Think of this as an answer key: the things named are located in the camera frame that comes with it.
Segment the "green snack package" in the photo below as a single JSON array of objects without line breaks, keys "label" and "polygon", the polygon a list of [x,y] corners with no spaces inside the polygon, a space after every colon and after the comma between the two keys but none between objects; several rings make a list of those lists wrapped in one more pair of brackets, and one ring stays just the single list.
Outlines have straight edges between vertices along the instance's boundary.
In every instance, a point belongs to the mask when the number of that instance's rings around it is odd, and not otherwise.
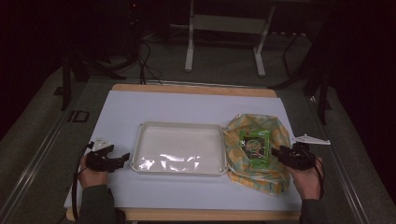
[{"label": "green snack package", "polygon": [[249,158],[252,169],[268,168],[270,156],[269,131],[241,131],[239,134],[239,146]]}]

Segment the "person's left hand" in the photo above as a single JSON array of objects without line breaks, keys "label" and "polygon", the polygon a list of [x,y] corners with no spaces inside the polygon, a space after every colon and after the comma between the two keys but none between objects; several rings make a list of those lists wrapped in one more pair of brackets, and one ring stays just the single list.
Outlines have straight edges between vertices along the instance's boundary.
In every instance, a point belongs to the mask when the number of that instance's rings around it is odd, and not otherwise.
[{"label": "person's left hand", "polygon": [[87,168],[85,162],[87,160],[87,155],[85,155],[80,162],[80,173],[78,175],[78,180],[81,183],[83,189],[107,184],[107,172],[96,172]]}]

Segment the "gray sleeve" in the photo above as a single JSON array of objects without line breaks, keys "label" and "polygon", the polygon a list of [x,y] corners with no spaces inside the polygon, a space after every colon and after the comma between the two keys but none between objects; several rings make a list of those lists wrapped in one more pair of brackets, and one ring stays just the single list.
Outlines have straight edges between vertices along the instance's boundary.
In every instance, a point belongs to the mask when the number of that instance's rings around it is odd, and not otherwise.
[{"label": "gray sleeve", "polygon": [[77,224],[116,223],[114,199],[106,185],[92,186],[82,191],[81,209]]},{"label": "gray sleeve", "polygon": [[327,224],[328,217],[321,200],[303,200],[301,206],[300,223],[302,224]]}]

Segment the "gray carpet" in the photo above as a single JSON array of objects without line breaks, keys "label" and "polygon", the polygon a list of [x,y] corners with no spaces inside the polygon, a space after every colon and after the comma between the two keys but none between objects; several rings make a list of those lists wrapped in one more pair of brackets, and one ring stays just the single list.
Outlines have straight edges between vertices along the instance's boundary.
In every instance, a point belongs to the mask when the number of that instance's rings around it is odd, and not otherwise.
[{"label": "gray carpet", "polygon": [[[283,35],[270,35],[262,54],[267,77],[258,77],[254,64],[252,44],[212,43],[198,39],[195,43],[193,70],[184,72],[187,45],[185,34],[180,33],[167,43],[150,42],[148,65],[161,71],[162,83],[187,82],[265,88],[284,81],[285,68],[281,61],[282,50],[290,41]],[[295,68],[304,57],[309,42],[300,37],[290,50],[291,67]],[[148,50],[142,47],[142,57]],[[151,69],[154,76],[160,73]],[[119,71],[128,77],[125,82],[139,81],[138,66]],[[92,75],[88,84],[74,83],[73,102],[61,112],[62,99],[53,96],[61,85],[61,70],[54,73],[43,85],[35,99],[0,145],[0,197],[6,202],[17,181],[35,153],[47,145],[48,153],[40,164],[29,189],[16,204],[9,223],[70,223],[63,218],[64,200],[71,186],[76,157],[82,146],[88,143],[99,118],[100,110],[112,85],[118,81]],[[159,83],[156,78],[152,83]],[[336,92],[330,89],[326,111],[327,126],[321,126],[315,112],[315,103],[305,98],[301,88],[304,81],[296,83],[277,94],[282,98],[295,135],[313,133],[329,138],[332,147],[313,147],[313,151],[328,162],[326,165],[326,195],[323,198],[331,223],[392,223],[396,220],[396,208],[382,186],[364,146],[353,128]],[[72,112],[87,111],[90,117],[85,123],[68,122]],[[55,131],[53,125],[61,121]],[[49,141],[49,133],[55,138]],[[292,221],[267,221],[266,223],[296,223]]]}]

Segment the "yellow patterned bag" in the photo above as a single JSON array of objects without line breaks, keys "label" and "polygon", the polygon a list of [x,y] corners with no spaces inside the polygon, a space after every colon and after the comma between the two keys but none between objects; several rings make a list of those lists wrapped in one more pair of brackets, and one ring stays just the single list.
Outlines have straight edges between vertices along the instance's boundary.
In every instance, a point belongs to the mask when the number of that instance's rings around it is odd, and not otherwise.
[{"label": "yellow patterned bag", "polygon": [[227,161],[233,182],[267,194],[280,194],[289,188],[290,175],[282,163],[271,155],[265,168],[254,168],[246,152],[240,146],[240,133],[266,130],[270,132],[270,147],[290,147],[289,132],[274,116],[243,114],[233,119],[224,130]]}]

